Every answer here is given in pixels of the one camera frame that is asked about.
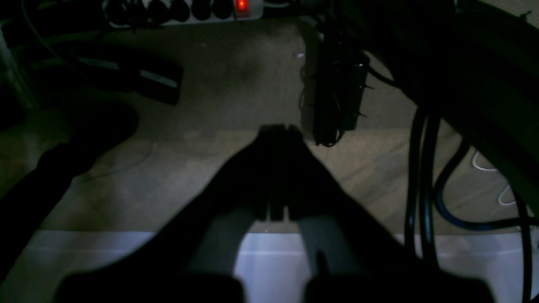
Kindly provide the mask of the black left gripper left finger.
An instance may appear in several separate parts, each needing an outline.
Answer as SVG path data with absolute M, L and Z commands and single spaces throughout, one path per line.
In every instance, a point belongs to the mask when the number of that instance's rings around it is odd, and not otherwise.
M 204 303 L 244 301 L 233 277 L 244 235 L 267 211 L 272 146 L 278 126 L 263 126 L 204 190 L 153 238 L 108 266 L 73 274 L 61 303 Z

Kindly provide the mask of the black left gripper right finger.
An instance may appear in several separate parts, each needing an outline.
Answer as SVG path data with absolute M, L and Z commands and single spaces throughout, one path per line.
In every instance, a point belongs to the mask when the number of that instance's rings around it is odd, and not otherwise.
M 291 219 L 311 257 L 304 303 L 491 303 L 482 280 L 449 274 L 408 252 L 285 129 Z

